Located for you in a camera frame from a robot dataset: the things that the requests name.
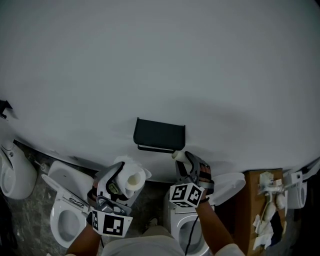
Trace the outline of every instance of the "black cable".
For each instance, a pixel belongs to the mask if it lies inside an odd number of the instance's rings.
[[[192,233],[194,232],[194,228],[195,228],[195,225],[196,225],[196,223],[197,223],[198,218],[199,218],[199,216],[196,217],[196,219],[195,219],[195,221],[194,221],[194,223],[193,223],[193,225],[192,225],[191,232],[190,232],[190,236],[189,236],[189,242],[188,242],[188,245],[187,245],[186,248],[185,248],[185,253],[184,253],[184,255],[187,255],[187,253],[188,253],[188,249],[189,249],[189,246],[190,246],[190,244],[191,244]]]

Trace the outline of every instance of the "black and white marker cube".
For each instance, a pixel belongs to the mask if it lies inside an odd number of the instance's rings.
[[[92,227],[100,235],[124,238],[132,222],[132,217],[92,211]]]
[[[204,190],[193,183],[172,185],[169,201],[180,207],[197,207]]]

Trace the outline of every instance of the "white urinal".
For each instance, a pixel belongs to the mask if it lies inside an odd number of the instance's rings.
[[[0,187],[12,199],[25,199],[31,195],[37,180],[37,171],[23,151],[11,141],[0,148]]]

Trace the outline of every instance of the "white wall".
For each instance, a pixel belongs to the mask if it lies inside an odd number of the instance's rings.
[[[319,28],[313,0],[8,1],[0,99],[34,148],[128,154],[157,181],[175,165],[137,149],[137,117],[186,125],[216,174],[302,165],[320,155]]]
[[[8,122],[0,118],[0,144],[5,140],[13,141],[15,138],[15,133],[12,131]]]

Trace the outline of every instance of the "cardboard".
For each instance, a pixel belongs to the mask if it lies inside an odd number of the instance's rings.
[[[282,180],[283,183],[282,169],[248,171],[244,174],[246,181],[245,187],[235,196],[236,207],[233,238],[234,242],[247,256],[258,256],[264,251],[262,246],[254,250],[254,244],[258,235],[253,225],[256,216],[262,215],[266,205],[266,197],[264,194],[258,194],[260,174],[264,172],[272,173],[275,181]],[[278,213],[281,225],[284,227],[286,220],[285,210],[278,210]]]

